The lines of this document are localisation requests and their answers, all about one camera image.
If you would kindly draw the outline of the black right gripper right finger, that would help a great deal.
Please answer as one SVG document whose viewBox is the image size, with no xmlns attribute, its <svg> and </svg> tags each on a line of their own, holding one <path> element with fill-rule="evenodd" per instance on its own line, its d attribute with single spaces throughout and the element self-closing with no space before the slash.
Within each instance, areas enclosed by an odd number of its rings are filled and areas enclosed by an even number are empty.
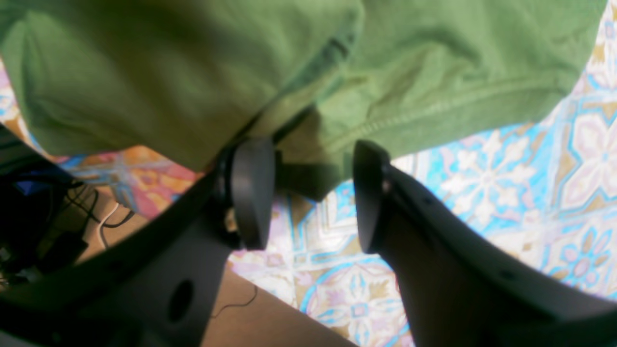
<svg viewBox="0 0 617 347">
<path fill-rule="evenodd" d="M 417 347 L 614 347 L 617 308 L 483 239 L 372 141 L 353 149 L 363 252 L 392 268 Z"/>
</svg>

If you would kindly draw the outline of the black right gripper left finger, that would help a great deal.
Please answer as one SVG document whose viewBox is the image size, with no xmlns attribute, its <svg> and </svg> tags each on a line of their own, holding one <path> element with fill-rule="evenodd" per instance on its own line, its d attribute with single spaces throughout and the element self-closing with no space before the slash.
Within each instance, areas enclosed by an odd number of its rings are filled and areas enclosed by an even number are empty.
<svg viewBox="0 0 617 347">
<path fill-rule="evenodd" d="M 198 347 L 225 264 L 264 250 L 271 139 L 241 140 L 157 219 L 103 253 L 1 293 L 3 347 Z"/>
</svg>

